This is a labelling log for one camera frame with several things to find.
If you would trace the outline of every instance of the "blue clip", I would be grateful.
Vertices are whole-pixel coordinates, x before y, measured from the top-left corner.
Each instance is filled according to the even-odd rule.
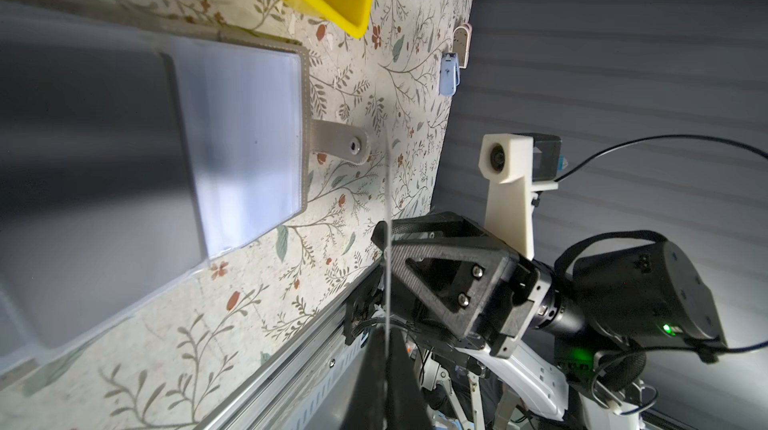
[[[443,54],[440,59],[440,95],[452,97],[456,93],[456,87],[460,82],[458,75],[458,55]]]

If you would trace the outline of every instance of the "table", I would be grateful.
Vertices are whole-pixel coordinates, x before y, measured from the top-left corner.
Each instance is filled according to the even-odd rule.
[[[2,390],[2,428],[192,428],[253,374],[378,257],[388,170],[394,217],[428,211],[451,104],[438,56],[472,4],[374,0],[355,40],[280,0],[104,1],[301,41],[312,116],[367,128],[375,148],[362,166],[310,156],[305,213]]]

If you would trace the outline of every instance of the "gray wall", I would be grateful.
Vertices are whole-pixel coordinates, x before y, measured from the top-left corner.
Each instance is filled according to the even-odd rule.
[[[576,164],[662,133],[768,148],[768,0],[475,0],[434,205],[483,222],[487,133],[563,138]],[[587,236],[647,228],[682,246],[712,289],[731,346],[768,339],[768,163],[705,142],[620,150],[544,195],[545,262]],[[533,337],[539,343],[547,340]],[[768,352],[655,354],[658,409],[706,430],[768,428]]]

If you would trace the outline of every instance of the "black strap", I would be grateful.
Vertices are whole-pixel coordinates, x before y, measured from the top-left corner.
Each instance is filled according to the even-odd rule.
[[[554,262],[554,274],[564,275],[565,271],[570,267],[571,263],[584,252],[588,246],[592,243],[599,242],[601,240],[609,240],[612,238],[635,238],[638,240],[650,240],[651,242],[666,242],[667,237],[661,233],[654,232],[652,230],[631,230],[629,232],[608,232],[601,233],[600,235],[591,236],[586,240],[582,240],[579,243],[574,243],[569,248],[565,249],[560,257]]]

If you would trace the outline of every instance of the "floral pattern surface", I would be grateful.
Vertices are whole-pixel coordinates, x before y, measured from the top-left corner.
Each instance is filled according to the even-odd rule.
[[[312,116],[367,128],[375,149],[360,166],[312,155],[305,213],[5,388],[0,428],[192,428],[216,408],[378,257],[387,194],[395,218],[429,210],[451,104],[438,58],[472,4],[373,0],[356,40],[281,0],[104,1],[301,41]]]

